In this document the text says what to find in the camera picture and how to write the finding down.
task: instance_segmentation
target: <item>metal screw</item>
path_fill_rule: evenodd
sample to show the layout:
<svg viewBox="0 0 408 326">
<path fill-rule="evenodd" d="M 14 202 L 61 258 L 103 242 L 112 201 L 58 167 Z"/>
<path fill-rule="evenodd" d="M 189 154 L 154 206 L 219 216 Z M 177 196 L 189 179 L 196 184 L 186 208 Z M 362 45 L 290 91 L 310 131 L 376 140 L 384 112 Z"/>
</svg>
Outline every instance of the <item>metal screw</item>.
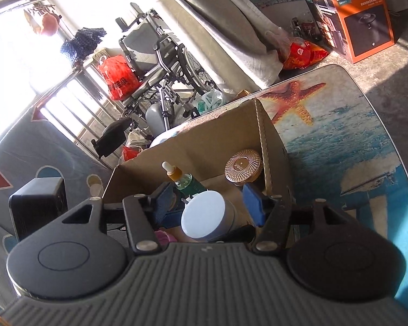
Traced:
<svg viewBox="0 0 408 326">
<path fill-rule="evenodd" d="M 278 244 L 275 243 L 275 241 L 265 240 L 265 241 L 260 241 L 259 243 L 257 243 L 255 248 L 258 251 L 274 251 L 278 248 Z"/>
<path fill-rule="evenodd" d="M 158 247 L 159 245 L 152 240 L 142 240 L 136 244 L 136 249 L 140 251 L 153 251 Z"/>
</svg>

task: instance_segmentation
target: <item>dropper bottle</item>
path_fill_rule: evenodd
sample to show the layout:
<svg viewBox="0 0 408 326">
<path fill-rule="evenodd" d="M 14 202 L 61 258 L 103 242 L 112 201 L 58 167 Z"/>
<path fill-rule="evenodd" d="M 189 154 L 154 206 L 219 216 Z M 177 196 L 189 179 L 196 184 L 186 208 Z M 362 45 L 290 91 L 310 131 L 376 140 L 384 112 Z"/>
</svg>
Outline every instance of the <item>dropper bottle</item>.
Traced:
<svg viewBox="0 0 408 326">
<path fill-rule="evenodd" d="M 191 174 L 183 174 L 178 167 L 171 165 L 168 162 L 163 162 L 162 167 L 166 170 L 168 177 L 170 177 L 175 183 L 177 189 L 183 192 L 186 198 L 207 191 L 207 189 Z"/>
</svg>

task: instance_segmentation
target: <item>cardboard box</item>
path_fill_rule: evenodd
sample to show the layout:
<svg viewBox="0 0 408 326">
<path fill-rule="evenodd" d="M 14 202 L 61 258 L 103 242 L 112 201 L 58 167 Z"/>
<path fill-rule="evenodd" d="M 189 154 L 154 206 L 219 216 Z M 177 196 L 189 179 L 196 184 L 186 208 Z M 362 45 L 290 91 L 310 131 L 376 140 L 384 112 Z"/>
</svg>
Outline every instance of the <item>cardboard box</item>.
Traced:
<svg viewBox="0 0 408 326">
<path fill-rule="evenodd" d="M 175 137 L 117 166 L 104 193 L 104 202 L 121 202 L 137 193 L 151 194 L 170 180 L 162 168 L 162 163 L 168 161 L 192 174 L 208 189 L 220 192 L 238 213 L 251 221 L 241 191 L 224 175 L 229 158 L 242 149 L 254 149 L 262 155 L 266 194 L 279 194 L 285 202 L 292 201 L 293 181 L 287 152 L 258 100 L 246 101 L 223 113 L 216 110 L 189 124 Z"/>
<path fill-rule="evenodd" d="M 327 44 L 352 63 L 394 45 L 385 0 L 305 0 Z"/>
</svg>

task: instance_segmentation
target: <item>window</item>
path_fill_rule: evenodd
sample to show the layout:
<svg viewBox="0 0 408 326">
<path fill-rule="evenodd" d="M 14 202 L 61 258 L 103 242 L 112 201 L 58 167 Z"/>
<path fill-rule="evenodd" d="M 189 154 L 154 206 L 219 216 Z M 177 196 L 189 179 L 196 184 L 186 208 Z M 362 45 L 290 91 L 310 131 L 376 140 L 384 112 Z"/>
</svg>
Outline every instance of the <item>window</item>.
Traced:
<svg viewBox="0 0 408 326">
<path fill-rule="evenodd" d="M 0 12 L 31 0 L 0 3 Z M 38 36 L 22 8 L 0 15 L 0 137 L 40 95 L 70 72 L 63 39 Z"/>
</svg>

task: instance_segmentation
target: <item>orange philips box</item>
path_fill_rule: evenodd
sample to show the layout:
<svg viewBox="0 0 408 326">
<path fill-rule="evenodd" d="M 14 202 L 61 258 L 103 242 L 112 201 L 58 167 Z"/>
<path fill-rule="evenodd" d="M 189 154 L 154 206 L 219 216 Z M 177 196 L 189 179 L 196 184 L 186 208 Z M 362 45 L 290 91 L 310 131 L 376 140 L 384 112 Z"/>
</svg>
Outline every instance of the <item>orange philips box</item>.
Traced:
<svg viewBox="0 0 408 326">
<path fill-rule="evenodd" d="M 325 41 L 352 63 L 394 45 L 385 0 L 306 0 Z"/>
</svg>

